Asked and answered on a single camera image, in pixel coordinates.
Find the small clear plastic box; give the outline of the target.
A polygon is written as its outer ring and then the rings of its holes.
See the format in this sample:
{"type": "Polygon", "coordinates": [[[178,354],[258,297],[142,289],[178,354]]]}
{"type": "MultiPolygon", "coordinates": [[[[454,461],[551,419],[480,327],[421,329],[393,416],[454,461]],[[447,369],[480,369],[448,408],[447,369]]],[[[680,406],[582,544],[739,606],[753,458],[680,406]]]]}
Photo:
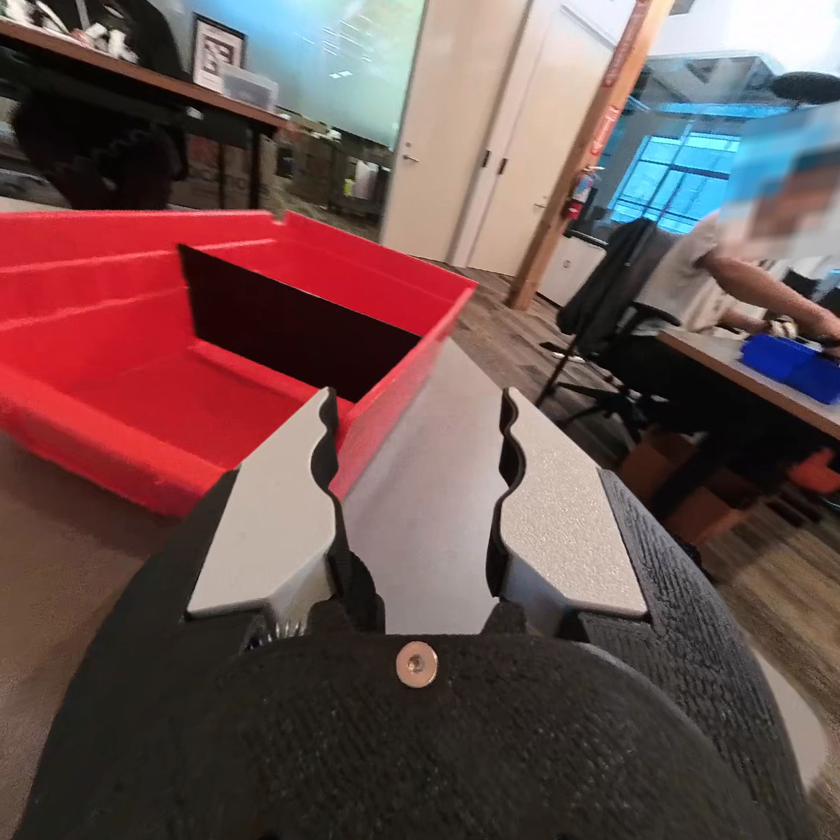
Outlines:
{"type": "Polygon", "coordinates": [[[222,93],[226,98],[263,111],[276,111],[279,92],[277,82],[228,64],[223,64],[220,72],[222,93]]]}

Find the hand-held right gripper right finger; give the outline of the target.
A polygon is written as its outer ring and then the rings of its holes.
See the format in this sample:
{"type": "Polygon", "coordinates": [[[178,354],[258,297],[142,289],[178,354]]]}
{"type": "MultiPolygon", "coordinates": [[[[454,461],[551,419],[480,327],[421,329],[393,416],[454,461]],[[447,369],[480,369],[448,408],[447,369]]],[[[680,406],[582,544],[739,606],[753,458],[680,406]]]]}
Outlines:
{"type": "Polygon", "coordinates": [[[580,613],[648,618],[601,467],[517,388],[502,393],[499,425],[507,489],[490,527],[490,593],[520,605],[537,634],[580,613]]]}

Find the black office chair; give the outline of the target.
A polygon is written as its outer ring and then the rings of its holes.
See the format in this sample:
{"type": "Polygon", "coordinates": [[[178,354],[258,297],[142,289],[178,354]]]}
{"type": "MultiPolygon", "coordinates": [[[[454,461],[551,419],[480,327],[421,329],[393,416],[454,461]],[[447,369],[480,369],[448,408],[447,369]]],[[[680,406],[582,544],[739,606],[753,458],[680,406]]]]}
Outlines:
{"type": "Polygon", "coordinates": [[[562,421],[556,421],[555,424],[559,429],[564,431],[574,422],[596,414],[604,418],[617,417],[631,440],[638,443],[643,431],[651,424],[652,417],[655,415],[655,400],[652,393],[642,388],[637,381],[637,375],[616,373],[615,363],[622,360],[627,342],[634,336],[634,331],[638,327],[656,322],[658,323],[657,331],[660,331],[665,325],[678,327],[679,321],[665,312],[644,305],[640,301],[642,293],[626,310],[624,318],[605,351],[597,354],[593,359],[583,358],[575,352],[572,337],[564,349],[552,346],[553,350],[560,353],[560,359],[537,397],[535,406],[542,408],[557,391],[574,393],[591,400],[589,407],[569,415],[562,421]],[[576,356],[581,357],[585,364],[605,372],[607,386],[590,387],[566,381],[563,378],[564,369],[576,356]]]}

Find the brown cardboard box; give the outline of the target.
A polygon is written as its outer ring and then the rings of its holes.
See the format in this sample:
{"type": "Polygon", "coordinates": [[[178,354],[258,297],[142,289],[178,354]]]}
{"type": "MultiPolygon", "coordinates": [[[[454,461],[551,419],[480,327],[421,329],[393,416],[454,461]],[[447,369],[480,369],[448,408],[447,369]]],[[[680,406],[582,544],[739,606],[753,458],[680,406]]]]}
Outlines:
{"type": "MultiPolygon", "coordinates": [[[[651,507],[656,491],[696,453],[686,436],[654,427],[618,468],[626,487],[651,507]]],[[[728,468],[719,468],[664,521],[666,528],[697,547],[743,521],[759,500],[758,488],[728,468]]]]}

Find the blue plastic bin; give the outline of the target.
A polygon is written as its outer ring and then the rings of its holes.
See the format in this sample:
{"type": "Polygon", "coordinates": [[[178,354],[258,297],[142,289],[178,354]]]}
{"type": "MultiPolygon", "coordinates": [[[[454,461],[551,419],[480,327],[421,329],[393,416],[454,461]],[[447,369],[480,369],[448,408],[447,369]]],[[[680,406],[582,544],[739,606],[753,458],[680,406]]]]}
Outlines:
{"type": "Polygon", "coordinates": [[[792,339],[760,334],[746,339],[740,361],[751,370],[824,404],[839,403],[839,363],[792,339]]]}

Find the red fire extinguisher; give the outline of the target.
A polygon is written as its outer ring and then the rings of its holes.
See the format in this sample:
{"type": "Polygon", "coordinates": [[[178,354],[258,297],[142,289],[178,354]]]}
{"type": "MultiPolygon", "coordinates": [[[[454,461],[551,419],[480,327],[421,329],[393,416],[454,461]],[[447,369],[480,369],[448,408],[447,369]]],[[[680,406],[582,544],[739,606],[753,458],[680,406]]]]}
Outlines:
{"type": "Polygon", "coordinates": [[[581,215],[581,211],[592,194],[601,170],[602,168],[600,166],[589,165],[579,173],[579,177],[568,195],[563,209],[563,217],[574,221],[581,215]]]}

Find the black bin divider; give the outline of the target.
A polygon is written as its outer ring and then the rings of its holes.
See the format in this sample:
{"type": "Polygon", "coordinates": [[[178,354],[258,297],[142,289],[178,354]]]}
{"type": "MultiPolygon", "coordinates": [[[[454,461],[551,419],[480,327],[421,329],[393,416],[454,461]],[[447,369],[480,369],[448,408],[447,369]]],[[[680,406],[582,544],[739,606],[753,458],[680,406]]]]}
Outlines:
{"type": "Polygon", "coordinates": [[[420,342],[414,333],[186,245],[195,335],[358,403],[420,342]]]}

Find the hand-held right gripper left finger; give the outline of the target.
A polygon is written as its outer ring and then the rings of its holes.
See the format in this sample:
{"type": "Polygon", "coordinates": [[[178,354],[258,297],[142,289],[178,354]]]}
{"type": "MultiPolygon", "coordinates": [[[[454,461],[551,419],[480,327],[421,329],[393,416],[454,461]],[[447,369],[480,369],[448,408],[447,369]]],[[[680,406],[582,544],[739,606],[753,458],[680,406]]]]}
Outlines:
{"type": "Polygon", "coordinates": [[[384,632],[384,602],[350,550],[330,489],[338,424],[336,392],[322,388],[236,469],[186,604],[190,618],[258,613],[271,636],[298,636],[314,605],[338,600],[352,627],[384,632]]]}

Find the white door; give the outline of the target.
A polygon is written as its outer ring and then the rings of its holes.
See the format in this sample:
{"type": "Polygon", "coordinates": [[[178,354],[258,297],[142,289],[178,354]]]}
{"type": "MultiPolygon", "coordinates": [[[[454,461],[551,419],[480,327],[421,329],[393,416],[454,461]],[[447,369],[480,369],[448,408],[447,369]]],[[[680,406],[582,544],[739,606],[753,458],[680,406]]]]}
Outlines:
{"type": "Polygon", "coordinates": [[[466,267],[506,161],[554,1],[428,1],[380,243],[466,267]]]}
{"type": "Polygon", "coordinates": [[[633,6],[529,3],[458,222],[452,266],[518,273],[633,6]]]}

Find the white cabinet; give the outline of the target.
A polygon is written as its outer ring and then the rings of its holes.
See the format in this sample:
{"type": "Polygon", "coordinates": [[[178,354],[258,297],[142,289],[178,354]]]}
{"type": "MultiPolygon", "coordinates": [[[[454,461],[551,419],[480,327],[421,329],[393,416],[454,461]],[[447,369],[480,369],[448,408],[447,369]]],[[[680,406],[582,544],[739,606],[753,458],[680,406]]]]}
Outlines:
{"type": "Polygon", "coordinates": [[[567,229],[545,270],[538,295],[558,308],[565,307],[601,262],[606,242],[567,229]]]}

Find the long brown edged table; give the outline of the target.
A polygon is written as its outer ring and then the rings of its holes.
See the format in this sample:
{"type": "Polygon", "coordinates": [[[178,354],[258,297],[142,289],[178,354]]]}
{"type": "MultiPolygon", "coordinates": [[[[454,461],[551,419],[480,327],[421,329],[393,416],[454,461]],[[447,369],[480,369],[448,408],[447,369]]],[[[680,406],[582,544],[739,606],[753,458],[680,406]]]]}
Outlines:
{"type": "Polygon", "coordinates": [[[260,139],[279,115],[2,17],[2,97],[46,92],[201,136],[250,153],[248,207],[260,207],[260,139]]]}

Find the wooden post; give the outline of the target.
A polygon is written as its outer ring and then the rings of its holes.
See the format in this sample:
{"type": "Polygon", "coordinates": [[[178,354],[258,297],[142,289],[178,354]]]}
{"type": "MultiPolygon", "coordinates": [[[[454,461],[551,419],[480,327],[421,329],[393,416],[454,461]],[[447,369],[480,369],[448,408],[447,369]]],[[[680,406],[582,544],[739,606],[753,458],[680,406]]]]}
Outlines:
{"type": "Polygon", "coordinates": [[[510,309],[527,310],[540,291],[555,249],[571,220],[567,205],[572,193],[579,180],[590,174],[601,159],[673,4],[672,1],[637,1],[633,6],[511,283],[506,299],[510,309]]]}

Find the window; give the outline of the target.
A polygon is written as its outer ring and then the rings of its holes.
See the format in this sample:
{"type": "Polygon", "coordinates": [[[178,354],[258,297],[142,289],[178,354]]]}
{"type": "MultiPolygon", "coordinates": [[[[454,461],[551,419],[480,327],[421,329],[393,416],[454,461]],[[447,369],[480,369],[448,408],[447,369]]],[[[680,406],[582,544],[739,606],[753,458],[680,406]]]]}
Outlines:
{"type": "Polygon", "coordinates": [[[683,235],[722,205],[740,138],[683,129],[644,136],[605,212],[612,224],[638,218],[683,235]]]}

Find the wood edged desk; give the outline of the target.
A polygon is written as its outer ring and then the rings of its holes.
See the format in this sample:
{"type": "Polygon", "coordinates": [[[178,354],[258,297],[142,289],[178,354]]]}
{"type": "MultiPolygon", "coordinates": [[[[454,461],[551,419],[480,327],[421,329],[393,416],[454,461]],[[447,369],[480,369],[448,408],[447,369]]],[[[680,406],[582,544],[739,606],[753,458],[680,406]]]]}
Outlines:
{"type": "Polygon", "coordinates": [[[780,408],[833,441],[839,441],[838,405],[820,403],[748,367],[740,361],[741,341],[674,328],[661,330],[657,339],[743,391],[780,408]]]}

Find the black bag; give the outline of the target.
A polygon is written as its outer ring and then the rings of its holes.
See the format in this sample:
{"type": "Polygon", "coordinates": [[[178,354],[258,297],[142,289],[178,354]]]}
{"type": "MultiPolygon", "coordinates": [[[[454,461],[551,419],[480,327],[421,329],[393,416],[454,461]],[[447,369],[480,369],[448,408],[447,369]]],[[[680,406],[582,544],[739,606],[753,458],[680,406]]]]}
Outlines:
{"type": "Polygon", "coordinates": [[[172,30],[146,1],[2,1],[1,16],[111,58],[188,79],[172,30]]]}

